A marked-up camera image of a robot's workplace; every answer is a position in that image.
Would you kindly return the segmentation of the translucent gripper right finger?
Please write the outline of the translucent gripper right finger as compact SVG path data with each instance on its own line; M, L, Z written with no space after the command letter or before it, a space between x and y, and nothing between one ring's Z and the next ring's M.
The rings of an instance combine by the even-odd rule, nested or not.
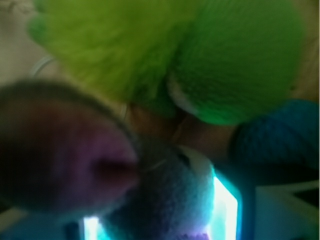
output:
M243 197L237 186L218 168L213 177L213 210L206 231L210 240L242 238Z

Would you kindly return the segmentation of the translucent gripper left finger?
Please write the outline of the translucent gripper left finger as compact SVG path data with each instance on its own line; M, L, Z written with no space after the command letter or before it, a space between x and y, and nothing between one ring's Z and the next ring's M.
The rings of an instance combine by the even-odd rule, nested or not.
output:
M83 219L83 237L85 240L104 239L104 231L97 217L85 217Z

